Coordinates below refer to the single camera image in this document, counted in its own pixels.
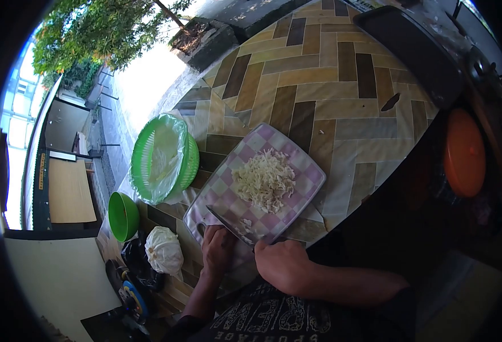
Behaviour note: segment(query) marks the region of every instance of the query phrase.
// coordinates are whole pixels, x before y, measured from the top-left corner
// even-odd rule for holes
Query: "baking tray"
[[[462,72],[425,28],[393,6],[358,14],[353,21],[412,72],[435,106],[451,108],[464,89]]]
[[[276,214],[264,213],[250,202],[239,198],[235,194],[232,179],[232,170],[240,168],[250,158],[270,148],[287,154],[289,166],[295,171],[295,191],[291,197],[282,197],[284,206]],[[182,220],[196,241],[202,244],[204,226],[220,224],[207,210],[206,205],[210,205],[230,223],[239,223],[242,218],[251,220],[251,230],[257,232],[257,237],[272,243],[308,206],[325,180],[323,170],[306,152],[274,127],[262,123],[227,155],[202,187]],[[234,263],[240,264],[252,257],[251,249],[238,241]]]

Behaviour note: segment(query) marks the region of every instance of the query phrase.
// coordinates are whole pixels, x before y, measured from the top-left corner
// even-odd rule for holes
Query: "pink checkered cutting board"
[[[255,208],[251,202],[239,198],[232,179],[232,170],[242,167],[250,158],[270,148],[287,154],[289,166],[295,171],[295,191],[291,197],[287,194],[283,196],[284,206],[276,214],[265,213]],[[256,235],[264,235],[267,243],[272,243],[306,208],[325,179],[323,170],[306,152],[274,127],[263,123],[243,138],[209,177],[186,211],[183,221],[192,236],[201,244],[203,237],[198,231],[198,224],[220,224],[207,210],[206,205],[210,205],[230,223],[239,224],[242,218],[251,220],[251,230],[255,231]],[[234,266],[252,257],[247,245],[239,241],[235,250]]]

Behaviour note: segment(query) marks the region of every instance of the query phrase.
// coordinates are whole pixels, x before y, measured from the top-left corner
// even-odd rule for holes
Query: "tiled countertop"
[[[324,222],[300,218],[284,234],[309,245],[389,177],[435,118],[437,108],[411,73],[352,24],[356,14],[338,0],[310,3],[232,51],[171,112],[186,121],[196,139],[200,170],[180,203],[140,205],[141,221],[179,234],[185,256],[185,282],[170,277],[160,295],[163,315],[182,310],[202,267],[200,246],[181,218],[211,173],[256,125],[266,122],[286,134],[327,174],[313,201]],[[382,112],[396,93],[396,105]],[[97,245],[105,260],[119,259],[121,244],[105,222]],[[243,275],[253,272],[254,265],[234,270],[226,291],[245,284]]]

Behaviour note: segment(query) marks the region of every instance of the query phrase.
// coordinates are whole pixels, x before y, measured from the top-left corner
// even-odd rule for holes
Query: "hand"
[[[203,234],[201,276],[221,281],[230,266],[237,238],[221,225],[208,225]]]
[[[268,283],[291,296],[304,297],[314,263],[302,245],[287,240],[269,246],[264,241],[255,245],[256,268]]]

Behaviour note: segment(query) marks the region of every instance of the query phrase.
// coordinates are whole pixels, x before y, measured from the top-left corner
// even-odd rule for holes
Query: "knife blade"
[[[209,205],[206,205],[207,210],[211,212],[221,223],[223,226],[228,229],[228,231],[232,234],[234,234],[238,239],[240,239],[243,243],[245,243],[247,246],[251,247],[252,250],[255,249],[255,244],[259,242],[259,238],[256,237],[253,233],[248,233],[245,231],[244,228],[238,226],[238,225],[232,225],[228,223],[228,221],[222,217],[221,215],[217,214],[213,208],[211,208]]]

